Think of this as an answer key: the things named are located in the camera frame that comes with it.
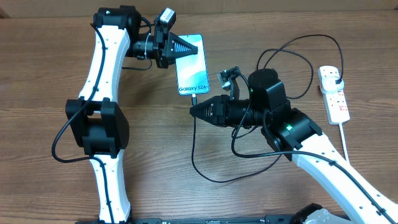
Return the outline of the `blue Samsung Galaxy smartphone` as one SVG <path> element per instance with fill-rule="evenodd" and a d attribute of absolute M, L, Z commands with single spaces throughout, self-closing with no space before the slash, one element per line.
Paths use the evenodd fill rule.
<path fill-rule="evenodd" d="M 189 34 L 179 37 L 198 47 L 197 54 L 176 59 L 177 91 L 179 95 L 208 93 L 210 86 L 203 36 L 201 34 Z"/>

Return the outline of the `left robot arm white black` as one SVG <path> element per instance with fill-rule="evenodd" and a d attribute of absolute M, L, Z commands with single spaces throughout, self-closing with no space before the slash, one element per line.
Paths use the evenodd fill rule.
<path fill-rule="evenodd" d="M 153 22 L 134 6 L 101 7 L 93 16 L 96 43 L 90 71 L 78 99 L 67 100 L 66 127 L 90 161 L 98 188 L 96 223 L 133 223 L 124 183 L 123 156 L 129 123 L 118 105 L 118 86 L 127 57 L 168 68 L 176 59 L 198 54 L 198 48 L 170 30 L 176 21 L 171 8 Z"/>

